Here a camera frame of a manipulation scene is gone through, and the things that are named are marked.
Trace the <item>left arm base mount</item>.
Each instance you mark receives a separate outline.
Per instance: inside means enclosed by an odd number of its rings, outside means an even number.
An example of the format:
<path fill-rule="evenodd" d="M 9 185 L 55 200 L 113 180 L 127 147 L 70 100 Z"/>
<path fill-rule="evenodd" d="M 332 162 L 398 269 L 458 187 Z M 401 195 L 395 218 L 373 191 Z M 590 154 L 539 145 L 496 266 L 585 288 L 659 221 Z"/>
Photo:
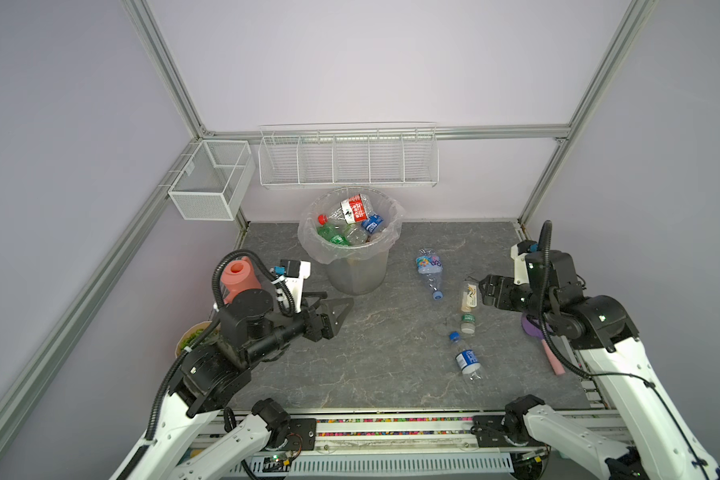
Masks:
<path fill-rule="evenodd" d="M 317 420 L 315 418 L 293 418 L 279 438 L 276 446 L 279 451 L 313 451 L 317 440 Z"/>

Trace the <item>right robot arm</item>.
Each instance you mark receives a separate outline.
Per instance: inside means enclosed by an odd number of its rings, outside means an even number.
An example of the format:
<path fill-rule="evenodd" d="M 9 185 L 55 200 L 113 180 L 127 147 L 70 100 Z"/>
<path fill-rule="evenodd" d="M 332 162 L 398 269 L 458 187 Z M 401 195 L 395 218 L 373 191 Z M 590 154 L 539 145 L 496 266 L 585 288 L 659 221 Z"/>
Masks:
<path fill-rule="evenodd" d="M 528 314 L 545 338 L 566 339 L 582 366 L 556 346 L 553 356 L 569 372 L 601 383 L 632 442 L 596 434 L 534 395 L 508 403 L 494 432 L 517 446 L 543 443 L 599 479 L 720 479 L 720 464 L 672 402 L 625 307 L 607 295 L 586 295 L 572 256 L 552 249 L 552 231 L 545 221 L 538 241 L 515 245 L 514 277 L 486 276 L 482 300 Z"/>

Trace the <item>red white label bottle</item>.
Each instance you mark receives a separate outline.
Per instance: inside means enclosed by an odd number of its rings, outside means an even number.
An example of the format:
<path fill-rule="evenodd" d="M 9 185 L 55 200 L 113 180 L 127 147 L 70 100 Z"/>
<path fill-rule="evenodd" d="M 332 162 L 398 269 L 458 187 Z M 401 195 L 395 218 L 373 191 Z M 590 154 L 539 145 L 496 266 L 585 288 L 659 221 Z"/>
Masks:
<path fill-rule="evenodd" d="M 370 198 L 366 194 L 356 194 L 339 202 L 328 214 L 320 214 L 320 225 L 337 226 L 362 223 L 375 213 Z"/>

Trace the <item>Pocari Sweat bottle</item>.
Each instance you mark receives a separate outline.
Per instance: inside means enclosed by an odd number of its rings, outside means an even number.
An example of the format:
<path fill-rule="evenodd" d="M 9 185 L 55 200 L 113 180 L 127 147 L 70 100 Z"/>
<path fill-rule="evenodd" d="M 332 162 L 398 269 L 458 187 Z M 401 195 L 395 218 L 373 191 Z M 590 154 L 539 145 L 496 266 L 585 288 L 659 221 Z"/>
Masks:
<path fill-rule="evenodd" d="M 385 228 L 386 223 L 380 215 L 373 214 L 364 220 L 361 223 L 361 226 L 369 235 L 373 235 L 382 231 Z"/>

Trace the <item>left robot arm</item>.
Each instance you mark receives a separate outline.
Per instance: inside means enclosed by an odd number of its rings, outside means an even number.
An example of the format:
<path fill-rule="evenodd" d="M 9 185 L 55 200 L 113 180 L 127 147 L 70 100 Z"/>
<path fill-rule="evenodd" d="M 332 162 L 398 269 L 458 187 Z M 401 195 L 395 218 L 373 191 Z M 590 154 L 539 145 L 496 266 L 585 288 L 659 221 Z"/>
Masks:
<path fill-rule="evenodd" d="M 354 301 L 304 290 L 308 263 L 269 268 L 238 249 L 211 278 L 215 315 L 184 346 L 158 388 L 144 434 L 114 472 L 116 479 L 220 479 L 236 467 L 256 475 L 249 458 L 263 454 L 265 473 L 289 474 L 316 442 L 316 422 L 292 417 L 272 398 L 239 419 L 230 402 L 253 370 L 282 356 L 299 338 L 335 338 Z"/>

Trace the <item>green soda bottle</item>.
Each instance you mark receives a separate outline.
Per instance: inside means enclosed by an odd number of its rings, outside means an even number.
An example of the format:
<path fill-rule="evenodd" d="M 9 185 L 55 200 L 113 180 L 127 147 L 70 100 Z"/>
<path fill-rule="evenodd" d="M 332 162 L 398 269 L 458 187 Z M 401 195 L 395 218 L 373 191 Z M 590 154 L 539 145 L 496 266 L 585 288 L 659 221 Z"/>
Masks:
<path fill-rule="evenodd" d="M 324 224 L 317 229 L 317 234 L 326 242 L 335 245 L 350 246 L 350 243 L 343 235 L 342 229 L 338 225 Z"/>

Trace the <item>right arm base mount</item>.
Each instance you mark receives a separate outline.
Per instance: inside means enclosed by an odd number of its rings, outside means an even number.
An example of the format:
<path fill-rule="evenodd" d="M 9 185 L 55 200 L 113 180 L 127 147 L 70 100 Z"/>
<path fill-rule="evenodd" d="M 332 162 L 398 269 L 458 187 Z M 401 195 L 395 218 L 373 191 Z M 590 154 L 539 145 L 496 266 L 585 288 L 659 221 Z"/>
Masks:
<path fill-rule="evenodd" d="M 470 433 L 479 448 L 512 447 L 508 440 L 503 415 L 474 415 Z"/>

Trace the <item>small blue-cap water bottle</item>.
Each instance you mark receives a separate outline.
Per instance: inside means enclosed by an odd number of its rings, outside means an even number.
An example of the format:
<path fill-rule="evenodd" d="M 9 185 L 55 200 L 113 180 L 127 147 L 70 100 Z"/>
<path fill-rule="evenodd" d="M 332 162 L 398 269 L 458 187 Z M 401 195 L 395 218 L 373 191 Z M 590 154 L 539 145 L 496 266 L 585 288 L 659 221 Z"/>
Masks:
<path fill-rule="evenodd" d="M 482 365 L 471 345 L 459 332 L 453 331 L 448 336 L 454 349 L 454 360 L 466 381 L 474 382 L 483 378 Z"/>

